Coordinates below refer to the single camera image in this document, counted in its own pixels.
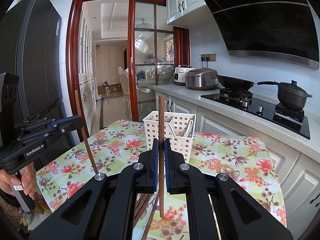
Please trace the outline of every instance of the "wall socket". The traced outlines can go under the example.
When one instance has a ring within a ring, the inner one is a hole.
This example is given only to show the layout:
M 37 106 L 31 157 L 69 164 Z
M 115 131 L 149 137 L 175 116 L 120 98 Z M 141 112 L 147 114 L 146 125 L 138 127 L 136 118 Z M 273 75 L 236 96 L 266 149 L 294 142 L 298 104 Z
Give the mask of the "wall socket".
M 206 58 L 208 57 L 208 61 L 217 61 L 217 54 L 201 54 L 201 58 L 203 57 L 203 61 L 206 61 Z

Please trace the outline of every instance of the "tablecloth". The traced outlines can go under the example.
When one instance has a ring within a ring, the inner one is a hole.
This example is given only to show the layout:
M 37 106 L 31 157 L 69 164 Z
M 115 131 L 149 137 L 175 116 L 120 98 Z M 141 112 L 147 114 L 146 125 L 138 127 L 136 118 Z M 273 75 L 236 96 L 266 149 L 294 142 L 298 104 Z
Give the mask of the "tablecloth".
M 99 172 L 113 175 L 137 162 L 147 150 L 143 123 L 119 120 L 89 139 Z M 195 133 L 189 164 L 203 173 L 228 174 L 278 221 L 286 225 L 283 195 L 275 168 L 264 143 L 256 137 Z M 55 211 L 94 175 L 84 143 L 70 149 L 36 174 L 37 183 L 50 209 Z M 140 240 L 155 195 L 133 231 Z M 157 209 L 148 233 L 149 240 L 188 240 L 185 195 L 164 196 L 164 217 Z

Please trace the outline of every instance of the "pot handle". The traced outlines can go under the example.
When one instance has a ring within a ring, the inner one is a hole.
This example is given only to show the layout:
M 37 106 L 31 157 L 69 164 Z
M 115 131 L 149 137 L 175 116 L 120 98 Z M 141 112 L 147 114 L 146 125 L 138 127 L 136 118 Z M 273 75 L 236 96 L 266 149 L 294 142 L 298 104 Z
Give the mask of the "pot handle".
M 274 81 L 263 81 L 263 82 L 258 82 L 257 85 L 277 85 L 277 82 Z

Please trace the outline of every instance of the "black glass cooktop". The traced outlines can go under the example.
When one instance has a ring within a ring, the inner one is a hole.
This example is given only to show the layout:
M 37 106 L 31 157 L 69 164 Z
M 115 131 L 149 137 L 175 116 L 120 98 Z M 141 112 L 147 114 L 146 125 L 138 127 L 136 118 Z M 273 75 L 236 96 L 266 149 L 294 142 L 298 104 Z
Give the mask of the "black glass cooktop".
M 248 112 L 255 116 L 259 116 L 263 119 L 266 119 L 270 122 L 276 123 L 284 128 L 287 128 L 288 130 L 291 130 L 307 139 L 310 139 L 308 118 L 305 116 L 303 118 L 302 124 L 300 125 L 295 122 L 289 121 L 285 118 L 279 117 L 278 115 L 275 114 L 275 109 L 276 109 L 275 104 L 272 104 L 257 98 L 252 98 L 252 100 L 248 102 L 248 107 L 245 108 L 241 105 L 241 103 L 233 101 L 231 99 L 222 98 L 221 96 L 219 96 L 219 94 L 203 95 L 201 97 L 207 98 L 215 102 L 219 102 L 227 106 L 240 109 L 244 112 Z M 257 112 L 258 106 L 263 107 L 262 113 Z

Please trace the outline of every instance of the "white chair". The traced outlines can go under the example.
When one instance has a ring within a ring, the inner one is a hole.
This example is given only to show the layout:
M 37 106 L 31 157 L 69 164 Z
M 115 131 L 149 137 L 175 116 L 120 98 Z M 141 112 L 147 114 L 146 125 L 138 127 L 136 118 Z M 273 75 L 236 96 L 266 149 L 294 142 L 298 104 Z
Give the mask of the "white chair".
M 129 73 L 127 70 L 124 70 L 122 67 L 118 69 L 120 83 L 123 91 L 123 114 L 125 114 L 127 106 L 130 109 L 130 118 L 131 115 L 131 104 L 130 104 L 130 90 L 129 90 Z

